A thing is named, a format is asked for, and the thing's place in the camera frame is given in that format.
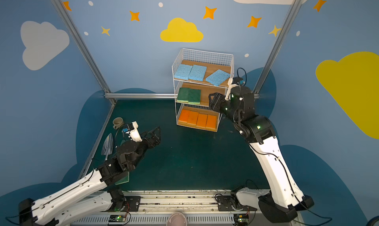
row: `black cable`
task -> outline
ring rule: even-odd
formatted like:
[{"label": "black cable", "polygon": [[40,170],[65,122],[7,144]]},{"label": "black cable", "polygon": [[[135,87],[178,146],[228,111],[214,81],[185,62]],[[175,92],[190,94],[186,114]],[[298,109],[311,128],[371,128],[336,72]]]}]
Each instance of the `black cable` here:
[{"label": "black cable", "polygon": [[255,219],[255,214],[257,213],[257,211],[254,211],[254,216],[253,216],[253,219],[250,221],[250,223],[248,223],[246,226],[249,226],[250,224],[251,224],[251,222],[253,222],[254,221],[254,219]]},{"label": "black cable", "polygon": [[19,225],[18,223],[12,222],[12,221],[10,220],[10,218],[16,218],[16,217],[19,217],[19,216],[21,216],[21,215],[28,214],[28,213],[30,213],[30,212],[36,210],[36,209],[39,209],[39,207],[37,207],[37,208],[35,208],[35,209],[33,209],[33,210],[29,210],[28,212],[25,212],[25,213],[22,213],[22,214],[19,214],[19,215],[15,215],[15,216],[11,216],[11,217],[5,217],[5,220],[7,220],[8,222],[10,222],[10,223],[12,223],[12,224]]},{"label": "black cable", "polygon": [[8,222],[12,223],[12,224],[15,224],[15,225],[19,225],[18,223],[15,223],[15,222],[12,222],[11,220],[8,219],[8,217],[5,217],[5,220],[7,220]]},{"label": "black cable", "polygon": [[237,69],[237,76],[238,77],[240,77],[239,74],[238,74],[238,70],[239,69],[242,69],[245,72],[245,83],[243,84],[243,86],[245,86],[246,83],[248,82],[248,74],[246,73],[245,69],[243,69],[242,67],[240,67],[240,68]]},{"label": "black cable", "polygon": [[216,198],[216,196],[218,196],[218,195],[220,195],[220,196],[223,196],[223,195],[221,195],[220,193],[217,193],[217,194],[215,195],[215,200],[217,201],[217,203],[221,203],[221,202],[219,202],[219,201],[217,200],[217,198]]},{"label": "black cable", "polygon": [[288,183],[290,184],[290,188],[291,188],[291,191],[292,191],[292,195],[296,198],[296,200],[299,202],[299,204],[301,204],[301,206],[303,206],[307,211],[309,211],[310,213],[316,215],[317,217],[324,218],[324,219],[328,219],[327,221],[325,221],[324,223],[321,223],[321,224],[305,224],[305,223],[301,223],[301,222],[296,221],[296,220],[294,220],[294,221],[296,221],[296,222],[298,222],[298,223],[300,223],[300,224],[308,225],[308,226],[320,226],[320,225],[324,225],[324,224],[326,224],[326,223],[329,223],[329,222],[332,220],[332,217],[323,217],[323,216],[320,216],[320,215],[314,213],[313,211],[311,211],[310,209],[308,209],[305,205],[303,205],[303,204],[300,202],[300,200],[299,200],[299,199],[296,197],[296,195],[295,195],[295,191],[294,191],[293,188],[292,188],[292,184],[291,184],[290,178],[289,178],[289,176],[288,176],[287,170],[286,170],[286,168],[284,167],[284,164],[282,163],[282,161],[281,161],[281,160],[280,160],[275,154],[273,154],[273,153],[259,153],[258,151],[256,151],[256,150],[250,145],[250,143],[249,143],[245,138],[244,138],[244,140],[249,144],[249,147],[250,147],[253,151],[255,151],[257,154],[260,154],[260,155],[268,155],[268,154],[270,155],[270,154],[272,154],[272,155],[276,158],[275,160],[278,160],[278,161],[280,162],[280,164],[282,165],[282,167],[283,167],[283,169],[284,169],[284,172],[285,172],[285,174],[286,174],[286,176],[287,176]]},{"label": "black cable", "polygon": [[[94,171],[95,171],[95,167],[93,166],[93,161],[92,161],[92,167],[93,167],[93,170],[92,170],[92,174],[91,174],[91,176],[87,179],[87,181],[85,181],[85,182],[83,182],[83,183],[81,183],[81,184],[84,184],[84,183],[88,182],[88,181],[91,179],[91,177],[93,176]],[[76,186],[76,187],[74,187],[74,188],[72,188],[72,189],[66,191],[65,193],[62,193],[61,195],[57,196],[56,198],[54,198],[54,199],[48,201],[47,203],[45,203],[45,204],[43,204],[43,205],[49,204],[49,203],[52,202],[53,200],[58,199],[58,198],[61,197],[62,195],[66,194],[66,193],[68,193],[68,192],[70,192],[70,191],[72,191],[73,189],[77,188],[78,186]],[[12,221],[9,220],[9,219],[10,219],[10,218],[16,218],[16,217],[19,217],[20,215],[28,214],[28,213],[30,213],[30,212],[36,210],[36,209],[39,209],[39,207],[37,207],[37,208],[35,208],[35,209],[33,209],[33,210],[30,210],[30,211],[28,211],[28,212],[25,212],[25,213],[22,213],[22,214],[16,215],[16,216],[5,217],[5,220],[7,220],[8,222],[10,222],[10,223],[12,223],[12,224],[19,225],[18,223],[12,222]]]},{"label": "black cable", "polygon": [[330,218],[329,220],[325,221],[324,223],[320,223],[320,224],[306,224],[306,223],[301,223],[301,222],[293,219],[293,221],[295,221],[296,223],[304,224],[304,225],[307,225],[307,226],[320,226],[320,225],[324,225],[326,223],[329,223],[331,220],[332,220],[332,218]]},{"label": "black cable", "polygon": [[254,185],[255,185],[255,187],[257,188],[257,190],[261,189],[261,188],[259,188],[259,187],[257,186],[257,184],[255,184],[255,182],[254,182],[253,180],[250,180],[250,179],[246,180],[246,182],[245,182],[245,186],[246,186],[246,187],[248,187],[248,181],[251,181],[252,183],[254,183]]},{"label": "black cable", "polygon": [[129,213],[129,211],[126,211],[126,213],[129,214],[130,217],[129,217],[129,220],[128,220],[125,224],[129,223],[129,222],[130,222],[130,219],[131,219],[131,214]]},{"label": "black cable", "polygon": [[62,194],[60,194],[59,196],[55,197],[54,199],[49,200],[48,202],[46,202],[46,203],[43,204],[43,205],[45,206],[45,205],[49,204],[49,203],[52,202],[53,200],[58,199],[58,198],[61,197],[62,195],[67,194],[68,192],[70,192],[70,191],[74,190],[75,188],[79,187],[80,185],[83,185],[84,183],[88,182],[88,181],[91,179],[91,177],[93,176],[94,171],[95,171],[95,167],[93,166],[93,161],[92,161],[92,167],[93,167],[92,174],[91,174],[91,176],[90,176],[85,182],[83,182],[83,183],[79,183],[79,184],[78,184],[77,186],[75,186],[74,188],[71,188],[70,190],[68,190],[68,191],[66,191],[66,192],[64,192],[64,193],[62,193]]}]

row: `sponge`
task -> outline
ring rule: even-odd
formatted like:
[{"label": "sponge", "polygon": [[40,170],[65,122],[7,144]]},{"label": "sponge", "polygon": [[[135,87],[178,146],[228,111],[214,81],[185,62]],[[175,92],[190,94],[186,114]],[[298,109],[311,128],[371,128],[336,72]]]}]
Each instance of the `sponge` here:
[{"label": "sponge", "polygon": [[197,123],[197,116],[199,115],[198,112],[191,111],[189,113],[187,124],[191,124],[193,126],[196,126]]},{"label": "sponge", "polygon": [[199,113],[199,116],[197,117],[196,127],[205,129],[207,117],[208,115]]},{"label": "sponge", "polygon": [[190,116],[190,110],[183,109],[179,116],[179,121],[186,123],[188,121],[188,117]]},{"label": "sponge", "polygon": [[200,98],[201,98],[201,90],[194,90],[190,89],[189,96],[188,96],[188,103],[189,104],[200,104]]},{"label": "sponge", "polygon": [[174,74],[174,77],[177,79],[188,80],[188,76],[190,75],[191,69],[192,66],[190,65],[180,64]]},{"label": "sponge", "polygon": [[176,98],[178,102],[188,102],[188,96],[190,94],[190,88],[181,87]]},{"label": "sponge", "polygon": [[129,182],[129,172],[128,172],[128,175],[126,177],[122,178],[119,181],[116,181],[114,184],[115,185],[120,185],[120,184],[127,183],[127,182]]},{"label": "sponge", "polygon": [[206,129],[216,130],[217,117],[214,115],[208,115],[206,120]]},{"label": "sponge", "polygon": [[189,73],[188,79],[194,80],[194,81],[203,81],[204,76],[206,72],[206,67],[199,66],[199,65],[193,65],[192,70]]},{"label": "sponge", "polygon": [[230,77],[229,73],[225,71],[217,70],[216,72],[208,76],[205,80],[214,86],[219,86],[222,82],[224,82],[229,77]]}]

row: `mug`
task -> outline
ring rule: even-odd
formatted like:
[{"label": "mug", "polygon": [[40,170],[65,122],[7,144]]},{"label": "mug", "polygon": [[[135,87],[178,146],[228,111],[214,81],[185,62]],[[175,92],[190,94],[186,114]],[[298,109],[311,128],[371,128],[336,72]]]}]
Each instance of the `mug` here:
[{"label": "mug", "polygon": [[115,118],[113,119],[113,128],[114,129],[119,129],[120,127],[122,127],[122,125],[124,125],[124,120],[122,118]]}]

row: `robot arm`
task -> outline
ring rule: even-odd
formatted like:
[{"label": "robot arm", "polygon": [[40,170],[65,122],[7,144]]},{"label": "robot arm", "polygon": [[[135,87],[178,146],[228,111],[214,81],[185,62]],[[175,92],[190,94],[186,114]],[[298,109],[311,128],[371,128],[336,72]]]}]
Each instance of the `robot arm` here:
[{"label": "robot arm", "polygon": [[[235,77],[233,83],[240,82]],[[254,93],[246,86],[230,89],[230,100],[220,93],[209,95],[209,107],[224,114],[244,137],[259,160],[270,191],[252,190],[247,187],[235,192],[235,205],[249,205],[260,209],[272,223],[290,222],[297,217],[297,210],[310,208],[314,202],[296,185],[281,155],[275,131],[268,118],[255,114]]]},{"label": "robot arm", "polygon": [[116,155],[98,166],[88,175],[64,189],[36,201],[28,198],[19,204],[21,226],[62,225],[75,221],[84,215],[112,206],[121,210],[125,198],[121,191],[112,190],[100,196],[81,201],[86,196],[114,184],[133,171],[148,149],[160,144],[160,128],[149,133],[138,133],[136,122],[125,124],[124,133],[131,140],[116,148]]}]

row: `orange sponge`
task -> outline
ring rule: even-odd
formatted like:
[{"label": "orange sponge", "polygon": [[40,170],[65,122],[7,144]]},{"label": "orange sponge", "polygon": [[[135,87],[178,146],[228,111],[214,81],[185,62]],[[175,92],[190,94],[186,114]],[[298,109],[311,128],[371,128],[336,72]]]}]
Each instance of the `orange sponge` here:
[{"label": "orange sponge", "polygon": [[208,117],[208,115],[199,113],[199,116],[197,117],[196,127],[197,128],[205,128],[207,117]]},{"label": "orange sponge", "polygon": [[188,117],[190,116],[190,110],[183,109],[179,116],[179,121],[186,123],[188,121]]},{"label": "orange sponge", "polygon": [[198,112],[191,111],[189,113],[189,117],[188,117],[187,123],[196,126],[197,116],[198,115],[199,115]]},{"label": "orange sponge", "polygon": [[217,116],[208,115],[206,120],[206,129],[216,130]]}]

